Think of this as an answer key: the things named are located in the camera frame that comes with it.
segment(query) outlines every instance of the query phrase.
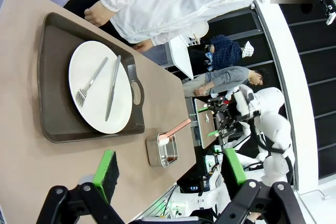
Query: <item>gray shirt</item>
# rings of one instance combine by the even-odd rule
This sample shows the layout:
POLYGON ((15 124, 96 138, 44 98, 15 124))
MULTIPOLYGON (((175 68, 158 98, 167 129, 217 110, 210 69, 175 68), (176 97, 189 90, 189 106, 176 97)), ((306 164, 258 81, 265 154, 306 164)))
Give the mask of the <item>gray shirt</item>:
POLYGON ((223 68, 221 70, 206 73, 205 81, 213 81, 214 87, 210 93, 220 93, 246 83, 249 69, 239 66, 223 68))

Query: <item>fork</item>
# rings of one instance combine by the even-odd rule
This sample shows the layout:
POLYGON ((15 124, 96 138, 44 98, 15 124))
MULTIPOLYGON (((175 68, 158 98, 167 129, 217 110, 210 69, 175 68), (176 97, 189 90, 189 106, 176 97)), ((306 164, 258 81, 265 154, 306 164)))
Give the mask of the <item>fork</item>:
POLYGON ((79 106, 83 107, 86 96, 88 95, 88 90, 92 86, 94 80, 98 77, 100 71, 105 66, 108 59, 109 59, 108 57, 105 57, 103 62, 100 64, 99 68, 95 71, 94 75, 89 80, 88 84, 84 88, 78 90, 76 94, 76 102, 78 103, 79 106))

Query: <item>brown tabletop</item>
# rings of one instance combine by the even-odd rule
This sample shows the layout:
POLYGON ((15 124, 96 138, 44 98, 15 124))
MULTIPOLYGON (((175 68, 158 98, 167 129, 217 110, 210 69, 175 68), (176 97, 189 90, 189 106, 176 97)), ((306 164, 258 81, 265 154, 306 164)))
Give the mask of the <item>brown tabletop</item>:
POLYGON ((201 144, 203 148, 207 148, 213 141, 216 140, 214 135, 208 136, 208 133, 215 131, 215 123, 213 120, 213 115, 210 110, 198 113, 198 110, 203 108, 205 102, 199 99, 195 99, 195 108, 197 113, 197 120, 199 124, 199 131, 201 133, 201 144))
MULTIPOLYGON (((195 164, 189 127, 176 134, 179 159, 170 167, 151 167, 146 155, 148 136, 188 118, 178 78, 49 0, 4 0, 0 27, 0 205, 8 223, 35 223, 50 187, 74 188, 82 176, 95 173, 107 149, 117 152, 120 176, 111 204, 124 221, 144 211, 195 164), (42 135, 36 70, 43 19, 50 12, 133 53, 145 93, 143 134, 64 144, 42 135)), ((86 216, 80 223, 92 219, 86 216)))

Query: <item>white shirt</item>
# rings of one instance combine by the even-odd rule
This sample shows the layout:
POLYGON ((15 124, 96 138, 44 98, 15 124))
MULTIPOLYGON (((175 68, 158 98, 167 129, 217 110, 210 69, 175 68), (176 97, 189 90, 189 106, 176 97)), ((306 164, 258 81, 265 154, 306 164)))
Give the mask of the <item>white shirt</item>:
POLYGON ((151 39, 159 45, 188 26, 249 6, 253 0, 101 0, 116 12, 110 21, 130 43, 151 39))

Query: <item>screw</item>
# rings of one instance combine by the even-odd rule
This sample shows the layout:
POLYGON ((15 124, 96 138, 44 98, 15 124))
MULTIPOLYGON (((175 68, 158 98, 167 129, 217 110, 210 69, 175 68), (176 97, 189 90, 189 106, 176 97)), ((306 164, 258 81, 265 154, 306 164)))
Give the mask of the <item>screw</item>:
POLYGON ((84 186, 84 191, 89 191, 89 190, 91 190, 91 187, 90 186, 84 186))
POLYGON ((63 189, 60 189, 60 188, 57 189, 57 190, 56 190, 56 193, 57 193, 57 194, 61 194, 61 193, 63 193, 63 189))
POLYGON ((255 182, 250 182, 250 183, 248 183, 248 185, 252 188, 255 188, 257 186, 257 184, 255 182))
POLYGON ((283 184, 279 184, 279 185, 277 185, 277 187, 278 187, 278 189, 281 190, 281 191, 284 190, 284 188, 285 188, 283 184))

